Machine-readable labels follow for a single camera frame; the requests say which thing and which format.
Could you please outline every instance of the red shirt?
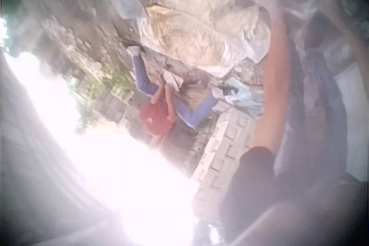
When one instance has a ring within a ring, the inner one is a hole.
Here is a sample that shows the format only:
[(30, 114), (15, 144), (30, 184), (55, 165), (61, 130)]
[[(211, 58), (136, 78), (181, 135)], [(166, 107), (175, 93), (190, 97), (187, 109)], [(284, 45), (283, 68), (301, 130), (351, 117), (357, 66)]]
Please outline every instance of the red shirt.
[(148, 102), (140, 112), (138, 118), (142, 121), (150, 134), (158, 136), (165, 135), (173, 126), (167, 116), (167, 103), (159, 101), (156, 104)]

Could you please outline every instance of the person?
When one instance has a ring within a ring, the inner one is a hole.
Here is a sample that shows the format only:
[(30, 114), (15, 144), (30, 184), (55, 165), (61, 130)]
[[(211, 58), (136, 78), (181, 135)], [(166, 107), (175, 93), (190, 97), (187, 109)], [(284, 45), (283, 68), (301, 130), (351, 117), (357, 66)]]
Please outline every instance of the person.
[(159, 86), (150, 82), (146, 73), (145, 63), (141, 56), (141, 47), (127, 47), (133, 60), (133, 71), (137, 89), (151, 97), (139, 114), (139, 120), (145, 129), (154, 136), (162, 136), (169, 132), (178, 115), (186, 125), (194, 128), (212, 110), (217, 103), (214, 95), (219, 93), (212, 90), (197, 109), (192, 110), (181, 98), (174, 94), (173, 88), (161, 80)]
[(299, 55), (287, 37), (279, 1), (260, 3), (271, 18), (265, 109), (219, 207), (224, 238), (232, 246), (346, 245), (367, 226), (368, 186), (345, 172), (347, 116), (341, 92), (324, 56), (306, 44), (303, 61), (317, 80), (327, 121), (323, 150), (311, 157)]

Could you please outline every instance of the blue jeans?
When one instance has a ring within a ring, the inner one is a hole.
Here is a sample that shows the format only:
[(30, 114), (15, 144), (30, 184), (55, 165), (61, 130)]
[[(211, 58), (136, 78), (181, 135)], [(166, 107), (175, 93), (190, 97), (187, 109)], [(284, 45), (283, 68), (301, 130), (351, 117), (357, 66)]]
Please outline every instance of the blue jeans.
[(326, 117), (325, 141), (322, 153), (311, 157), (308, 151), (308, 132), (304, 109), (304, 74), (295, 43), (289, 42), (291, 84), (285, 133), (274, 167), (278, 175), (297, 171), (309, 181), (326, 175), (346, 172), (347, 114), (342, 94), (334, 76), (326, 65), (323, 54), (307, 51), (304, 62), (318, 84), (320, 101)]
[[(141, 56), (135, 56), (133, 58), (133, 70), (136, 77), (137, 89), (152, 97), (157, 91), (158, 87), (150, 82), (150, 79), (146, 73), (145, 63)], [(209, 93), (197, 109), (192, 110), (186, 105), (181, 98), (174, 96), (174, 106), (178, 116), (186, 123), (189, 127), (194, 128), (199, 124), (217, 104), (218, 100)]]

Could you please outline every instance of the bright light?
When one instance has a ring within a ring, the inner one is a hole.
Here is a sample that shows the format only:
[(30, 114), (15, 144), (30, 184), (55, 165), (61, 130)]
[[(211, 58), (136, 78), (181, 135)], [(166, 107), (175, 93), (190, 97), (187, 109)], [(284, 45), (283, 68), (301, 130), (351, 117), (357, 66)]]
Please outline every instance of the bright light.
[(122, 215), (125, 232), (142, 245), (189, 245), (196, 222), (191, 200), (197, 185), (160, 153), (127, 134), (97, 129), (76, 135), (79, 114), (65, 85), (57, 78), (42, 77), (32, 54), (5, 56), (74, 166), (101, 193), (104, 203)]

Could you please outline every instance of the leg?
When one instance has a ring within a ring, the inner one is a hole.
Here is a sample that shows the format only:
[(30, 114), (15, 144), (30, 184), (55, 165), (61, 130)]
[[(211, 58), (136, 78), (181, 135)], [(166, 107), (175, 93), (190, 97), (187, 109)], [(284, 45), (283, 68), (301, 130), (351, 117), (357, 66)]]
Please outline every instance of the leg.
[(289, 58), (291, 61), (291, 84), (289, 88), (289, 103), (287, 122), (282, 144), (274, 171), (276, 175), (283, 172), (308, 172), (307, 127), (304, 110), (303, 70), (295, 43), (289, 40)]
[(178, 116), (191, 128), (200, 123), (217, 104), (218, 100), (210, 93), (196, 110), (192, 110), (178, 96), (174, 97), (175, 109)]
[(137, 89), (148, 96), (153, 96), (157, 91), (157, 86), (150, 82), (141, 54), (134, 55), (132, 60)]
[(317, 81), (326, 117), (325, 142), (314, 165), (315, 174), (342, 174), (346, 172), (347, 162), (347, 114), (342, 94), (321, 52), (309, 51), (307, 60)]

